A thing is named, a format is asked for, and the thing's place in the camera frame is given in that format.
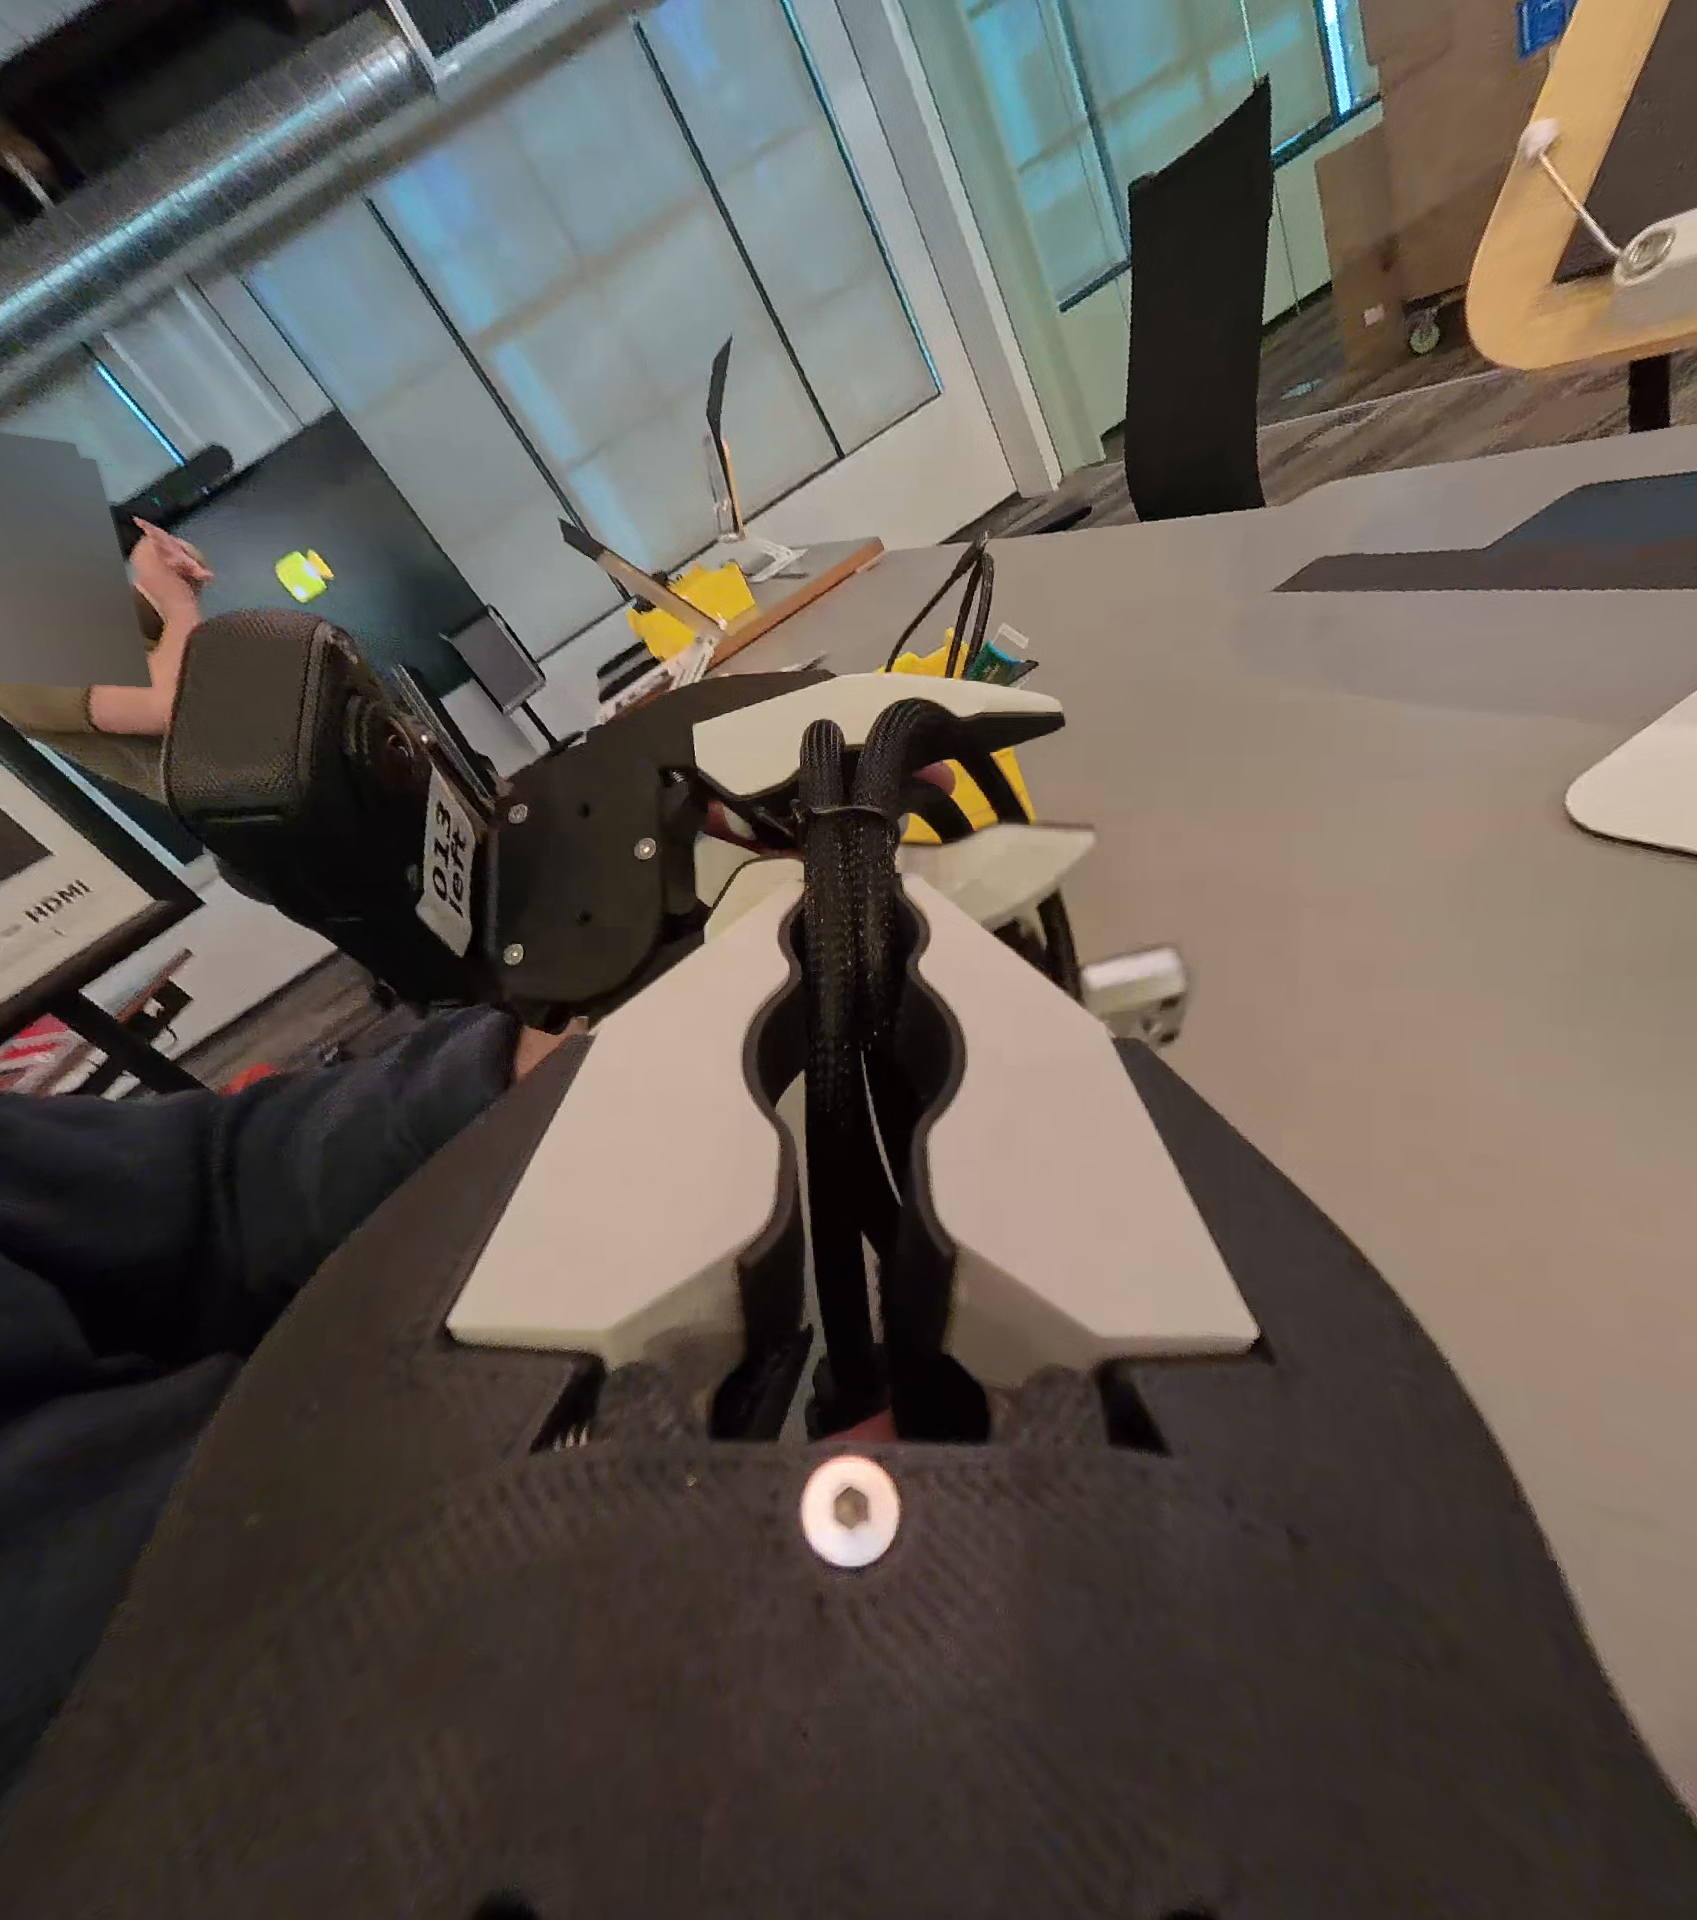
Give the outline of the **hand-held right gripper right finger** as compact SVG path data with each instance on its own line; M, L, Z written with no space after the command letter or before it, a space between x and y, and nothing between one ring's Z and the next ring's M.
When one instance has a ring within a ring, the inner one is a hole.
M1246 1358L1235 1276L1114 1033L929 881L918 977L956 1032L929 1113L929 1223L954 1246L943 1351L985 1390L1106 1362Z

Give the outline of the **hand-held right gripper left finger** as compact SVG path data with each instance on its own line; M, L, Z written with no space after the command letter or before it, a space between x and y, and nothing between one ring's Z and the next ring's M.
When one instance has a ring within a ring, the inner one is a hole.
M766 881L578 1051L448 1331L720 1390L809 1331L800 881Z

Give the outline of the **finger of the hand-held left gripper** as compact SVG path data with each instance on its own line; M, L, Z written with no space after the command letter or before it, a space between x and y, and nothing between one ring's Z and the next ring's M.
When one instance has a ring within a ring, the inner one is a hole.
M987 826L956 842L901 842L893 866L901 876L929 881L977 926L997 931L1032 916L1094 845L1089 826ZM782 888L803 888L800 855L696 839L696 898L707 909L707 937Z
M800 741L814 722L833 722L848 749L866 749L881 711L920 701L956 725L956 746L985 754L1018 749L1065 725L1065 709L1047 693L943 678L851 672L795 683L795 672L766 678L762 701L696 722L696 767L735 801L761 801L795 779Z

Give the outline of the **person's left forearm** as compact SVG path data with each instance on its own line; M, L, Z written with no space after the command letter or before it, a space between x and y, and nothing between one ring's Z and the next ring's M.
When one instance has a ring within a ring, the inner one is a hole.
M249 1089L0 1096L0 1382L249 1351L292 1292L519 1080L494 1010Z

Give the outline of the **brown wooden desk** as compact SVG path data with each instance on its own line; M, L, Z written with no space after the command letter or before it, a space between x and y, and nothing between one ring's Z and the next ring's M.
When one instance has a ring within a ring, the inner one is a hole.
M791 569L753 583L757 600L753 600L748 610L727 620L727 633L720 635L720 643L711 653L711 669L724 669L744 649L753 649L757 640L762 640L779 623L795 620L800 610L809 610L829 593L857 579L881 557L886 557L881 539L825 539L825 545L803 547Z

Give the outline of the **black board with wooden rim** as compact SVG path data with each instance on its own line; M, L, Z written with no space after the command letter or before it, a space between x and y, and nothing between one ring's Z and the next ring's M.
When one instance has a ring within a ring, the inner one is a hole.
M669 610L673 620L692 627L692 635L716 635L716 640L727 635L724 617L711 617L711 610L696 607L676 586L648 576L639 562L622 560L614 547L597 545L585 529L578 529L570 519L559 519L559 537L570 551L591 560L605 579L614 579L643 607Z
M707 456L707 481L711 481L711 506L716 506L716 539L738 539L748 530L738 487L735 487L735 461L724 438L724 396L727 396L731 346L735 342L724 337L711 355L707 410L705 410L705 456Z

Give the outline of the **small dark monitor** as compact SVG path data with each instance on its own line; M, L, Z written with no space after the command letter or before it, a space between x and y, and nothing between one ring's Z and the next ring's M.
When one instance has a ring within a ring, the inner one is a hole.
M528 709L546 693L546 672L533 653L515 635L500 607L483 607L448 635L451 653L468 664L476 683L500 711Z

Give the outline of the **large black tv screen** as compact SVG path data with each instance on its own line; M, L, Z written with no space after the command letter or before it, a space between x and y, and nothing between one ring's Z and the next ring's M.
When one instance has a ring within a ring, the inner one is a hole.
M429 693L469 679L451 640L488 603L340 416L239 472L219 447L165 472L115 505L122 547L140 519L209 560L209 617L313 610L351 633L379 672L403 664Z

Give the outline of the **black office chair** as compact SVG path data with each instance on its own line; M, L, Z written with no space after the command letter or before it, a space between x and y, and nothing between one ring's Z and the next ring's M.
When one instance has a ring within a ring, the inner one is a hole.
M1256 513L1269 84L1129 182L1124 495L1142 524Z

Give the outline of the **stacked cardboard boxes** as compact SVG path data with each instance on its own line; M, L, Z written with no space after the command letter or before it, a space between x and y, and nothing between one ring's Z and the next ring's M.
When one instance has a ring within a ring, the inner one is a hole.
M1510 0L1363 3L1378 122L1315 149L1332 304L1351 380L1411 357L1411 324L1468 289L1487 214L1549 56L1517 43Z

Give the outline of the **monitor on white stand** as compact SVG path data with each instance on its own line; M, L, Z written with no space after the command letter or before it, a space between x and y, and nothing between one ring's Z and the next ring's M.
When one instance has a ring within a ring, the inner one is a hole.
M1476 349L1506 371L1624 366L1697 346L1609 314L1624 246L1697 210L1697 3L1580 3L1517 141L1471 277Z

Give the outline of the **silver ventilation duct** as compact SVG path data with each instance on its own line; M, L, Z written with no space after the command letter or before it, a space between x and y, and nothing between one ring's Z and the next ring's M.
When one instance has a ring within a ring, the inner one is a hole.
M368 9L161 131L0 237L0 396L155 301L265 201L425 91L389 12Z

